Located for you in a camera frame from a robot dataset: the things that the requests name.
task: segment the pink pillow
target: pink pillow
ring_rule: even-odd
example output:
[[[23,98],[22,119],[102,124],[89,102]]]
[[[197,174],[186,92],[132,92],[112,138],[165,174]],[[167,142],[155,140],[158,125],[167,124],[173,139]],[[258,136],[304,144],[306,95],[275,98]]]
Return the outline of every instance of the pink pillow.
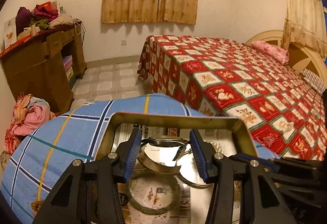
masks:
[[[282,65],[286,65],[289,62],[289,54],[287,50],[281,47],[260,40],[252,42],[251,46],[256,50],[275,58]]]

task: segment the red and white checkered bedspread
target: red and white checkered bedspread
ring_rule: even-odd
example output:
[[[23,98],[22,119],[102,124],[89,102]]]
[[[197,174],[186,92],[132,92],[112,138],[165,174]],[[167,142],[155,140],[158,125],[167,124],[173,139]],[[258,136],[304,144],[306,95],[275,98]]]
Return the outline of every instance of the red and white checkered bedspread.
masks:
[[[220,38],[149,36],[138,70],[139,78],[148,74],[153,92],[206,115],[239,117],[255,140],[281,156],[323,158],[321,96],[268,55]]]

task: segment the baseboard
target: baseboard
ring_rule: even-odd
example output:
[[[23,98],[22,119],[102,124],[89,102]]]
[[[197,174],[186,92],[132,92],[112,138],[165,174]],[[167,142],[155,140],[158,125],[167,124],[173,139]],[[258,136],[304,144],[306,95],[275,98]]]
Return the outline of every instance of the baseboard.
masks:
[[[87,68],[111,65],[111,64],[119,64],[119,63],[133,63],[138,62],[140,60],[139,55],[135,56],[124,56],[124,57],[117,57],[117,58],[109,58],[104,60],[86,62]]]

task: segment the wooden desk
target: wooden desk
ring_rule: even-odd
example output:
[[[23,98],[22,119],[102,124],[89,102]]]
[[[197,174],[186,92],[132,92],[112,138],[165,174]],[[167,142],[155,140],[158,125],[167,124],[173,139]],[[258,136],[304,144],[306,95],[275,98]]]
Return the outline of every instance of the wooden desk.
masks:
[[[63,67],[62,54],[72,55],[73,71],[82,78],[86,69],[81,27],[59,26],[38,35],[1,57],[4,73],[14,98],[20,92],[45,99],[51,111],[65,113],[73,93]]]

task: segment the bed headboard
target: bed headboard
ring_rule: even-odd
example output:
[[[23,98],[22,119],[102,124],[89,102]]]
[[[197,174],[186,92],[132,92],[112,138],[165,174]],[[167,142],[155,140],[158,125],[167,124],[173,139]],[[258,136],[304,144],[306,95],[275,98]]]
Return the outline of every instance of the bed headboard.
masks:
[[[280,46],[282,37],[282,30],[269,30],[252,37],[246,42],[246,44],[250,45],[251,42],[255,40],[262,40],[264,42]],[[324,81],[325,85],[327,85],[327,68],[324,61],[316,51],[296,43],[291,43],[288,48],[288,53],[288,65],[296,72],[300,73],[306,68],[317,74],[320,79]]]

